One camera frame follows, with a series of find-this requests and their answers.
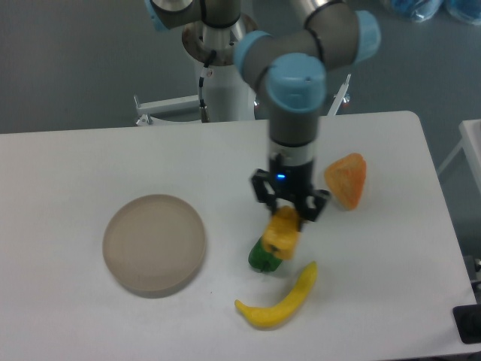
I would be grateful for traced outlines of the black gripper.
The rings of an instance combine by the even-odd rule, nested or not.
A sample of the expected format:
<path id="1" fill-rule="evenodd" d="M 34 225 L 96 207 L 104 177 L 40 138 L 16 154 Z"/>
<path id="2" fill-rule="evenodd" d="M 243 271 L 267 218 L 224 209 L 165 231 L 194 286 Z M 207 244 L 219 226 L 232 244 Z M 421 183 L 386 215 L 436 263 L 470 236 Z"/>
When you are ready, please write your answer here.
<path id="1" fill-rule="evenodd" d="M 313 160 L 300 165 L 289 165 L 279 153 L 269 158 L 267 171 L 257 168 L 250 178 L 257 202 L 264 204 L 274 216 L 278 199 L 294 205 L 299 224 L 315 222 L 331 200 L 327 190 L 317 190 L 312 183 Z"/>

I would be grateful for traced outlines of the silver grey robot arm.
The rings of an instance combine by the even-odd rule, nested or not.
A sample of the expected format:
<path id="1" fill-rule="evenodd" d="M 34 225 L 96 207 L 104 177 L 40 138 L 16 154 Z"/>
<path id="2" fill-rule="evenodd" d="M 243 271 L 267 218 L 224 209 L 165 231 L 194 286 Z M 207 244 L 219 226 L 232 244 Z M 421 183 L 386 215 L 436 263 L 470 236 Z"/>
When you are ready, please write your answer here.
<path id="1" fill-rule="evenodd" d="M 330 193 L 313 187 L 319 115 L 328 71 L 372 57 L 380 47 L 376 18 L 343 1 L 296 1 L 303 27 L 275 38 L 249 31 L 238 1 L 148 1 L 160 31 L 183 27 L 184 47 L 204 67 L 233 65 L 268 112 L 268 170 L 251 178 L 271 212 L 283 199 L 301 221 L 317 219 Z"/>

